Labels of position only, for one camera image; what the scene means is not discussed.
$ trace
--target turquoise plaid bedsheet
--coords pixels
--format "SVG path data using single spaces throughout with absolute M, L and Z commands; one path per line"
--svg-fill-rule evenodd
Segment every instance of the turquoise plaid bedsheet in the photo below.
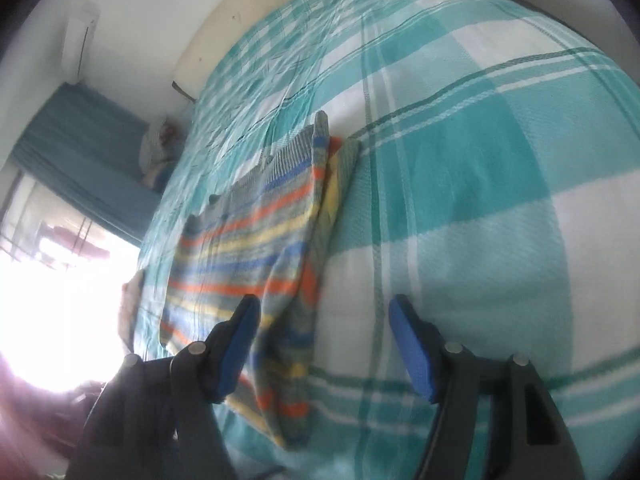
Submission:
M 210 76 L 146 234 L 136 352 L 167 355 L 159 319 L 187 216 L 320 109 L 362 148 L 324 274 L 312 439 L 286 452 L 216 407 L 239 468 L 411 478 L 434 408 L 388 328 L 404 293 L 448 339 L 528 354 L 587 477 L 604 478 L 640 433 L 640 91 L 507 0 L 294 0 L 257 23 Z M 469 478 L 487 418 L 484 403 Z

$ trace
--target striped knit garment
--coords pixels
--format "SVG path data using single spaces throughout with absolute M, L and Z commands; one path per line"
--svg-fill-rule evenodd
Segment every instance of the striped knit garment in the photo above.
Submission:
M 176 249 L 161 339 L 179 351 L 228 319 L 245 294 L 262 319 L 226 402 L 280 446 L 308 435 L 306 377 L 319 277 L 358 141 L 329 137 L 324 112 L 271 160 L 191 216 Z M 193 333 L 193 320 L 199 320 Z

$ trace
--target air conditioner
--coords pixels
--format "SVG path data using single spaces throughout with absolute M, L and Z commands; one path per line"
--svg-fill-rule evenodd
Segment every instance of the air conditioner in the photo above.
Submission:
M 68 83 L 82 81 L 97 21 L 96 16 L 85 10 L 77 10 L 69 17 L 62 47 L 62 71 Z

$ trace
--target metal screw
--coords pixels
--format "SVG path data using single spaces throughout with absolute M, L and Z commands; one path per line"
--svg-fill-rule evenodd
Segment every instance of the metal screw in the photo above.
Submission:
M 513 355 L 513 362 L 518 366 L 527 366 L 529 364 L 529 358 L 526 355 L 518 352 Z
M 189 345 L 189 353 L 191 355 L 204 354 L 206 349 L 207 349 L 207 345 L 205 345 L 202 341 L 196 341 L 195 343 L 191 343 Z
M 444 345 L 444 349 L 450 354 L 459 354 L 462 352 L 463 346 L 455 341 L 447 341 Z
M 127 354 L 124 357 L 124 361 L 122 362 L 122 366 L 124 366 L 125 368 L 133 368 L 137 362 L 140 360 L 140 357 L 138 357 L 135 354 Z

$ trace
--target beige headboard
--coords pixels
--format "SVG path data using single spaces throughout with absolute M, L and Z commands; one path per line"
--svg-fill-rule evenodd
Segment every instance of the beige headboard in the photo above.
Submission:
M 207 78 L 251 27 L 291 0 L 222 0 L 191 40 L 175 68 L 174 88 L 195 100 Z

